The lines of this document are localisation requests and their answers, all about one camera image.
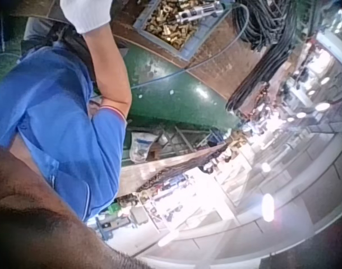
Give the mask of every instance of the white glove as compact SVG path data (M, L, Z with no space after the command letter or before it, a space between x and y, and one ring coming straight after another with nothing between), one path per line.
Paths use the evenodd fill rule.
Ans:
M65 18L79 34L84 34L110 22L113 0L60 0Z

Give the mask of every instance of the worker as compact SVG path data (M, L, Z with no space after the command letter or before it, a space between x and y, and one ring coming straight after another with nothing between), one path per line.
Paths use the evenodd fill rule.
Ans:
M28 20L25 39L35 46L0 82L0 146L44 178L86 221L117 194L131 89L109 26L112 0L60 4L82 35L75 34L74 43L84 38L93 64L87 66L80 49L63 42L65 31L52 43L52 23ZM93 72L102 102L90 120Z
M43 178L1 148L0 268L151 269L106 245Z

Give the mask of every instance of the factory floor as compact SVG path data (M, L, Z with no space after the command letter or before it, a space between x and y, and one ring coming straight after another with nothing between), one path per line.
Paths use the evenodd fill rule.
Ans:
M13 38L6 44L6 52L19 53L25 18L13 19ZM125 56L131 86L179 70L159 56L135 45ZM16 64L12 55L0 56L0 80ZM133 90L131 116L147 117L154 121L172 121L196 126L233 128L238 119L227 113L225 100L189 74L181 74L149 86Z

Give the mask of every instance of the blue shirt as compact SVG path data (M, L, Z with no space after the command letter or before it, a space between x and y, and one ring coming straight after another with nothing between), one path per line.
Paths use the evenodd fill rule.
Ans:
M81 220L115 198L126 123L112 108L93 119L86 66L55 43L29 53L0 83L0 145L18 132L49 185Z

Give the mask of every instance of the hand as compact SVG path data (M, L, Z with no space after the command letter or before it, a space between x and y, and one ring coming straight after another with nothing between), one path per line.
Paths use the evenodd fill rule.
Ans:
M110 22L112 0L60 0L65 18L79 34Z

